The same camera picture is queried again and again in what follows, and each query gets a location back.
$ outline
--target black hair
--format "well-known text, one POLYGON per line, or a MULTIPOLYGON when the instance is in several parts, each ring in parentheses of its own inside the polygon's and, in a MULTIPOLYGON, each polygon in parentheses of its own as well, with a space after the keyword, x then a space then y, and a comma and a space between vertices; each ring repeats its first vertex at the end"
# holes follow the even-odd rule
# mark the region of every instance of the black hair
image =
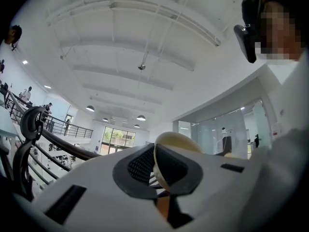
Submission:
POLYGON ((20 36, 23 31, 19 25, 12 26, 12 30, 15 30, 14 41, 12 43, 12 44, 15 44, 20 39, 20 36))

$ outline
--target ceiling light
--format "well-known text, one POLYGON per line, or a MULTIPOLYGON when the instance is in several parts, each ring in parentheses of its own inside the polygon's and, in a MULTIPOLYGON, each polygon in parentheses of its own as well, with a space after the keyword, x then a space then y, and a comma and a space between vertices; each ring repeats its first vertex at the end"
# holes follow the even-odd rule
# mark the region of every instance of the ceiling light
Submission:
POLYGON ((139 115, 136 119, 137 120, 141 120, 141 121, 145 121, 146 120, 144 115, 139 115))
POLYGON ((95 111, 95 108, 92 105, 87 106, 86 109, 89 110, 90 112, 95 111))

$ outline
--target white ceiling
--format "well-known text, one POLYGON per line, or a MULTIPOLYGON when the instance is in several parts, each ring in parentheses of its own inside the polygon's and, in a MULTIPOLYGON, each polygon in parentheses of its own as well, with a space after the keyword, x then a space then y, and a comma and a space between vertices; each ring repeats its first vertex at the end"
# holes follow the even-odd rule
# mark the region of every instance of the white ceiling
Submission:
POLYGON ((30 0, 15 19, 23 28, 18 51, 40 84, 80 109, 93 105, 94 119, 113 116, 146 130, 263 64, 249 64, 233 34, 241 1, 30 0))

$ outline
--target window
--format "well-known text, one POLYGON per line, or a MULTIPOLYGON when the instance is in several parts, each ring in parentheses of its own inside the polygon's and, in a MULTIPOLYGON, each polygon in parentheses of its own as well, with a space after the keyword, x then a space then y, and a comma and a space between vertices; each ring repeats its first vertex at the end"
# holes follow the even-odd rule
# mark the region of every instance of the window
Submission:
POLYGON ((133 147, 134 139, 134 132, 105 127, 100 154, 107 155, 133 147))

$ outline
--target metal railing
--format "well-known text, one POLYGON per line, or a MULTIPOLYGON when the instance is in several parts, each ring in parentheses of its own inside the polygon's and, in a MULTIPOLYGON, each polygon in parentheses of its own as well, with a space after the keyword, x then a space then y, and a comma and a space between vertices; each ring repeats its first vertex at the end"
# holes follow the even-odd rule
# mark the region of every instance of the metal railing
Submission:
MULTIPOLYGON (((26 109, 31 108, 31 106, 30 106, 30 104, 26 103, 26 106, 28 106, 28 107, 24 108, 24 107, 22 107, 21 104, 25 104, 25 102, 20 102, 20 101, 21 100, 17 96, 15 96, 11 92, 8 92, 8 96, 5 100, 5 107, 6 107, 7 110, 10 111, 11 119, 15 123, 20 125, 20 127, 23 127, 23 123, 25 123, 25 122, 23 122, 21 120, 21 118, 22 118, 23 114, 25 113, 26 109)), ((77 147, 67 143, 66 141, 60 139, 56 135, 54 135, 54 132, 51 132, 48 128, 46 129, 45 123, 43 123, 44 122, 43 118, 44 117, 42 115, 40 115, 40 116, 36 117, 36 120, 41 120, 41 122, 43 124, 42 136, 44 138, 46 138, 53 145, 52 150, 55 150, 55 149, 63 150, 65 152, 67 152, 68 154, 70 154, 71 159, 79 158, 79 159, 82 159, 82 160, 88 160, 88 159, 99 156, 96 153, 77 148, 77 147)), ((24 146, 24 144, 26 144, 26 142, 24 142, 22 140, 20 135, 18 135, 18 139, 19 139, 21 145, 18 145, 19 142, 16 142, 15 145, 17 147, 17 150, 19 149, 19 147, 24 146)), ((57 176, 55 173, 53 173, 52 170, 50 170, 50 168, 48 166, 45 166, 41 161, 38 160, 38 158, 35 155, 35 151, 40 151, 42 156, 47 157, 50 162, 56 164, 61 169, 65 170, 65 171, 70 171, 70 167, 63 164, 63 162, 60 160, 59 157, 57 158, 57 157, 51 156, 50 152, 48 150, 42 149, 37 142, 32 144, 32 146, 28 150, 28 155, 29 155, 30 159, 32 159, 32 163, 28 159, 26 164, 33 171, 33 173, 46 185, 49 185, 50 181, 46 180, 46 178, 44 178, 43 174, 40 174, 37 167, 35 167, 34 165, 38 165, 44 172, 46 172, 54 180, 57 180, 59 178, 59 176, 57 176)), ((2 164, 4 166, 4 170, 6 172, 7 178, 13 180, 14 176, 13 176, 12 173, 14 172, 14 169, 12 169, 12 166, 9 164, 9 161, 7 161, 7 159, 4 157, 5 154, 8 155, 6 150, 1 150, 2 164)))
MULTIPOLYGON (((20 107, 24 110, 32 107, 31 104, 23 101, 18 96, 12 93, 14 98, 19 102, 20 107)), ((8 107, 8 104, 11 104, 11 112, 14 110, 17 114, 17 117, 21 118, 21 113, 16 109, 16 105, 14 104, 11 95, 8 95, 5 100, 5 105, 8 107)), ((42 118, 44 122, 44 128, 52 133, 63 135, 63 136, 71 136, 71 137, 82 137, 82 138, 91 138, 93 130, 87 129, 84 127, 76 126, 66 121, 55 118, 47 113, 43 115, 42 118)))

